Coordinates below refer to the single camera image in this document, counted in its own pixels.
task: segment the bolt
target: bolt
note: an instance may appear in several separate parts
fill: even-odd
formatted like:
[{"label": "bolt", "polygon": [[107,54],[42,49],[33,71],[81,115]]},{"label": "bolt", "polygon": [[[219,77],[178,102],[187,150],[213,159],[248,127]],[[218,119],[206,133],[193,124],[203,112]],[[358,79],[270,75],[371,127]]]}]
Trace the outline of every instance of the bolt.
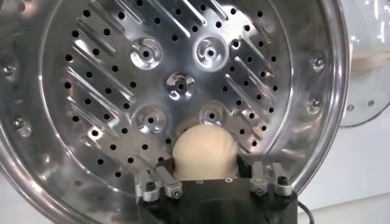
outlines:
[{"label": "bolt", "polygon": [[325,60],[321,52],[316,52],[313,58],[310,59],[314,71],[320,72],[325,66]]},{"label": "bolt", "polygon": [[257,187],[255,190],[254,190],[254,193],[255,195],[257,196],[263,196],[265,194],[265,191],[261,188],[261,187]]},{"label": "bolt", "polygon": [[324,65],[324,59],[323,58],[317,58],[316,61],[314,62],[314,64],[317,66],[317,67],[321,67]]},{"label": "bolt", "polygon": [[156,190],[156,184],[154,183],[154,181],[147,182],[146,191],[154,191],[154,190]]},{"label": "bolt", "polygon": [[370,102],[368,102],[369,107],[372,107],[374,104],[375,104],[375,101],[373,101],[373,100],[370,100]]},{"label": "bolt", "polygon": [[311,104],[313,107],[321,106],[321,102],[318,99],[313,99],[313,101],[311,101]]},{"label": "bolt", "polygon": [[278,184],[282,186],[288,186],[288,178],[285,176],[279,176],[278,177]]},{"label": "bolt", "polygon": [[182,193],[180,190],[173,190],[172,191],[172,198],[173,199],[179,199],[182,196]]},{"label": "bolt", "polygon": [[354,109],[355,109],[355,106],[352,104],[347,107],[348,111],[353,111]]},{"label": "bolt", "polygon": [[16,129],[23,128],[24,121],[21,118],[17,118],[16,120],[13,121],[13,125],[15,126]]},{"label": "bolt", "polygon": [[2,67],[2,72],[4,73],[5,76],[13,75],[14,70],[15,68],[9,65]]}]

